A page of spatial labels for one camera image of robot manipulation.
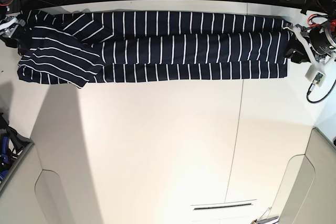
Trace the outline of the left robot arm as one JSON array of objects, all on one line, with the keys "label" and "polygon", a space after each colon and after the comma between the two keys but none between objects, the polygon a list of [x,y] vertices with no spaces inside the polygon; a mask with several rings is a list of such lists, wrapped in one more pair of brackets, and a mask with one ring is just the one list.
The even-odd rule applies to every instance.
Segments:
[{"label": "left robot arm", "polygon": [[307,14],[312,7],[322,14],[311,14],[307,18],[306,27],[297,27],[314,59],[319,61],[335,52],[335,0],[304,0],[301,14]]}]

